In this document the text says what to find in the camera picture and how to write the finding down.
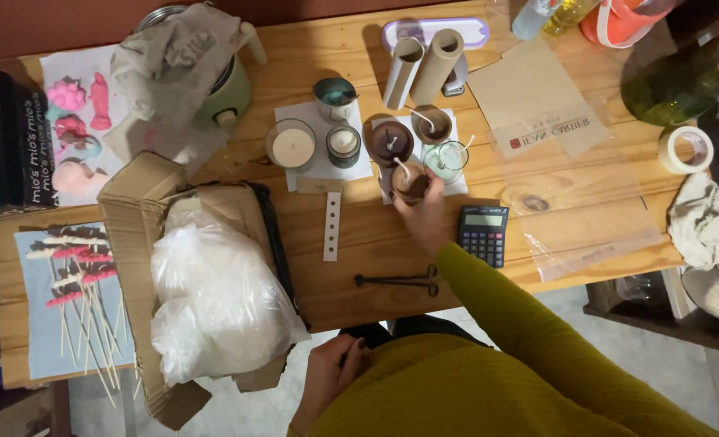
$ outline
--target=brown wall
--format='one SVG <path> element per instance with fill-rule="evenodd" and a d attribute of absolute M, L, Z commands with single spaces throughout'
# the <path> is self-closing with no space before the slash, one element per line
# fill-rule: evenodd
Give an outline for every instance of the brown wall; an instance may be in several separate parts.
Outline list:
<path fill-rule="evenodd" d="M 448 0 L 213 0 L 256 26 Z M 120 42 L 168 0 L 0 0 L 0 58 Z"/>

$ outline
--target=hand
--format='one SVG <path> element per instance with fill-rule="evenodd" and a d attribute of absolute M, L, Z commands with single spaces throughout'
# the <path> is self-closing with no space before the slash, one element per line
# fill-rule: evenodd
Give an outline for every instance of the hand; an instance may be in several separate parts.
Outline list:
<path fill-rule="evenodd" d="M 429 167 L 426 172 L 430 189 L 420 203 L 410 207 L 397 194 L 394 194 L 393 203 L 413 240 L 434 258 L 450 240 L 443 234 L 443 179 Z"/>
<path fill-rule="evenodd" d="M 343 367 L 341 359 L 345 355 Z M 342 333 L 308 356 L 303 398 L 290 426 L 298 435 L 306 435 L 327 407 L 354 382 L 363 361 L 370 358 L 365 339 Z"/>

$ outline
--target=cloth rag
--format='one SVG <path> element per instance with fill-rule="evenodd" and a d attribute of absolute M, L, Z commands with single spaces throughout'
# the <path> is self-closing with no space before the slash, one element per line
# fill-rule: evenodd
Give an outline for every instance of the cloth rag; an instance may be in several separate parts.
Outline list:
<path fill-rule="evenodd" d="M 122 41 L 112 56 L 112 78 L 132 115 L 180 132 L 241 41 L 240 18 L 197 3 Z"/>
<path fill-rule="evenodd" d="M 668 211 L 667 232 L 689 265 L 719 264 L 719 184 L 704 172 L 689 175 Z"/>

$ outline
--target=brown candle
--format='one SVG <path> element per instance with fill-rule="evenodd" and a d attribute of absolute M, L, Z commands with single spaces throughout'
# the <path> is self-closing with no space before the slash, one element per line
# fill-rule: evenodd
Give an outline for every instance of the brown candle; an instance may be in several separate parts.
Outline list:
<path fill-rule="evenodd" d="M 394 193 L 409 205 L 422 201 L 430 188 L 430 178 L 420 163 L 404 163 L 411 176 L 406 180 L 405 171 L 398 165 L 392 172 L 392 189 Z"/>
<path fill-rule="evenodd" d="M 434 106 L 421 106 L 415 109 L 416 112 L 422 114 L 432 121 L 432 125 L 420 117 L 412 115 L 413 132 L 422 140 L 422 143 L 428 145 L 436 145 L 445 142 L 451 135 L 451 118 L 442 110 Z"/>
<path fill-rule="evenodd" d="M 396 121 L 379 124 L 370 134 L 367 152 L 380 167 L 392 168 L 395 158 L 405 161 L 413 153 L 413 134 Z"/>

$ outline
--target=black pants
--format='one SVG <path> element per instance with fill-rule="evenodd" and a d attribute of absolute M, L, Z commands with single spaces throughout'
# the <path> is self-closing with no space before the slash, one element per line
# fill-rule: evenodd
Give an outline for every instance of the black pants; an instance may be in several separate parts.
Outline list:
<path fill-rule="evenodd" d="M 354 338 L 364 337 L 367 347 L 370 349 L 377 348 L 382 344 L 391 342 L 398 338 L 408 337 L 410 335 L 418 335 L 420 333 L 446 333 L 456 335 L 465 340 L 470 340 L 479 346 L 489 347 L 485 343 L 481 343 L 464 329 L 457 326 L 449 320 L 439 319 L 437 317 L 423 314 L 421 316 L 410 316 L 397 319 L 394 322 L 392 333 L 385 330 L 380 323 L 367 323 L 355 327 L 342 329 L 339 333 L 347 333 Z"/>

